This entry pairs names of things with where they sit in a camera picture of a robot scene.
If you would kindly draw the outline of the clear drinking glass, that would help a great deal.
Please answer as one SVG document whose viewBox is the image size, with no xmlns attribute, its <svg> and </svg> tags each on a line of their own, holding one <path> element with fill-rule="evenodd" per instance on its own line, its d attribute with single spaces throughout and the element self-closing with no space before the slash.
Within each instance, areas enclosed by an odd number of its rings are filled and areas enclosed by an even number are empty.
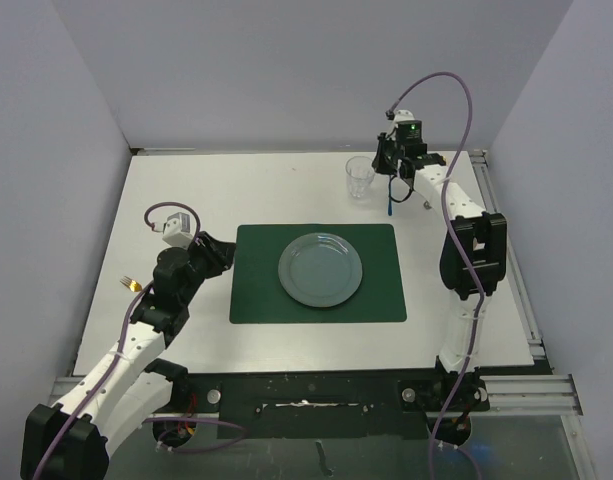
<svg viewBox="0 0 613 480">
<path fill-rule="evenodd" d="M 372 160 L 365 156 L 351 157 L 346 162 L 345 172 L 350 196 L 355 199 L 364 197 L 375 176 Z"/>
</svg>

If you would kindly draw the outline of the dark green placemat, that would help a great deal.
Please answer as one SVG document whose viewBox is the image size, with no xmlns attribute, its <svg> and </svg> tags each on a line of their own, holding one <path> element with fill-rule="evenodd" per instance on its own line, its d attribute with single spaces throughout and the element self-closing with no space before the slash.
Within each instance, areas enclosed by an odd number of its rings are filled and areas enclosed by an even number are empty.
<svg viewBox="0 0 613 480">
<path fill-rule="evenodd" d="M 313 308 L 282 288 L 278 261 L 296 238 L 332 233 L 359 253 L 363 279 L 346 302 Z M 394 229 L 390 224 L 241 225 L 237 229 L 230 321 L 233 324 L 403 322 L 407 318 Z"/>
</svg>

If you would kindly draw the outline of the blue metal fork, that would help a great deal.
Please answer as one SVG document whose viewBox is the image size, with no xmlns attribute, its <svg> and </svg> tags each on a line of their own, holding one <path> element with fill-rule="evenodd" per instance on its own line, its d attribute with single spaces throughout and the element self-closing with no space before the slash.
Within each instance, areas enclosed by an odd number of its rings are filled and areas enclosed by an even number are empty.
<svg viewBox="0 0 613 480">
<path fill-rule="evenodd" d="M 387 189 L 387 197 L 388 197 L 388 204 L 387 204 L 387 215 L 390 217 L 393 214 L 393 202 L 392 202 L 392 180 L 393 177 L 389 176 L 388 177 L 388 189 Z"/>
</svg>

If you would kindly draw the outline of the gold fork with green handle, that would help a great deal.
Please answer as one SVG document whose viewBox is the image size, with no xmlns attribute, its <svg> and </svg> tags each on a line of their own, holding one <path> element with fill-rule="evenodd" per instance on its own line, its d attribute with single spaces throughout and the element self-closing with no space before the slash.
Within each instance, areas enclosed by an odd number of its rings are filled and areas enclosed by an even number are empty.
<svg viewBox="0 0 613 480">
<path fill-rule="evenodd" d="M 137 280 L 128 276 L 122 276 L 120 278 L 120 284 L 133 293 L 148 292 L 152 287 L 152 283 L 142 285 Z"/>
</svg>

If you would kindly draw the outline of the teal ceramic plate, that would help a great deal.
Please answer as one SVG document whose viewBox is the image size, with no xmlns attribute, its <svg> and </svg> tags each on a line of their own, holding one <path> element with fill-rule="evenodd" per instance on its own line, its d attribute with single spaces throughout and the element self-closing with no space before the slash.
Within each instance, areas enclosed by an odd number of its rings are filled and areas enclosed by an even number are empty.
<svg viewBox="0 0 613 480">
<path fill-rule="evenodd" d="M 284 291 L 298 303 L 331 308 L 357 292 L 363 265 L 359 253 L 346 239 L 332 233 L 309 233 L 283 250 L 278 277 Z"/>
</svg>

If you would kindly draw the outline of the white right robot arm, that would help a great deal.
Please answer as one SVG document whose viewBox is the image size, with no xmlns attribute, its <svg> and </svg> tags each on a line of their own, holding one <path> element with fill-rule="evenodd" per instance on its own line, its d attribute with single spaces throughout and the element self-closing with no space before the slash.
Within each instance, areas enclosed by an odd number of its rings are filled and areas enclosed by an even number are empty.
<svg viewBox="0 0 613 480">
<path fill-rule="evenodd" d="M 471 372 L 486 306 L 506 275 L 507 221 L 489 213 L 453 180 L 454 162 L 430 153 L 422 122 L 408 110 L 389 113 L 391 126 L 378 135 L 372 168 L 391 181 L 399 179 L 419 194 L 447 229 L 440 278 L 450 292 L 452 318 L 438 354 L 447 372 Z"/>
</svg>

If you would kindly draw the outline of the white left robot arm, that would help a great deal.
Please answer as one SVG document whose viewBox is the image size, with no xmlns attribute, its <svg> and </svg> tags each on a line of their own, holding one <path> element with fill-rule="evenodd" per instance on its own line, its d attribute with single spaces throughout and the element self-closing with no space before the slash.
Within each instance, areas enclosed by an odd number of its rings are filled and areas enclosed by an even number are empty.
<svg viewBox="0 0 613 480">
<path fill-rule="evenodd" d="M 187 368 L 160 356 L 188 321 L 200 286 L 232 267 L 235 249 L 202 232 L 188 247 L 158 254 L 110 351 L 67 394 L 29 413 L 22 478 L 102 479 L 117 447 L 157 410 L 189 404 Z"/>
</svg>

